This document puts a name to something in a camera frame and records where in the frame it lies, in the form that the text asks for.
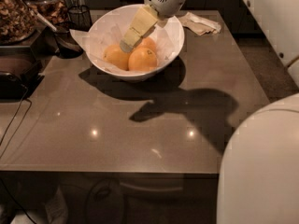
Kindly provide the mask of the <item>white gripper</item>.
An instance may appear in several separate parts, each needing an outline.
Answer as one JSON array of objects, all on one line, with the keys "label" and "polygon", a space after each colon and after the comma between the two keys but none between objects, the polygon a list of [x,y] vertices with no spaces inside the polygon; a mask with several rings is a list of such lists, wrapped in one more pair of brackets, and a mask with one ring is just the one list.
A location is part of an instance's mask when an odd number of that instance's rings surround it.
[{"label": "white gripper", "polygon": [[120,42],[121,50],[129,53],[147,37],[162,18],[173,17],[186,0],[144,0],[146,5],[131,5],[124,8],[124,14],[132,20]]}]

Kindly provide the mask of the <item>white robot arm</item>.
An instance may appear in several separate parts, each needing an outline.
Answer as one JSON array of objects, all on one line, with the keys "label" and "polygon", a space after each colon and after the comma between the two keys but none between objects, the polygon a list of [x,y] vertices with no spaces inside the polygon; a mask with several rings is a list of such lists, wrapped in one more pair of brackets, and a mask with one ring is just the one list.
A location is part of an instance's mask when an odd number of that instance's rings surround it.
[{"label": "white robot arm", "polygon": [[[243,0],[293,80],[299,0]],[[222,157],[217,224],[299,224],[299,94],[256,111]]]}]

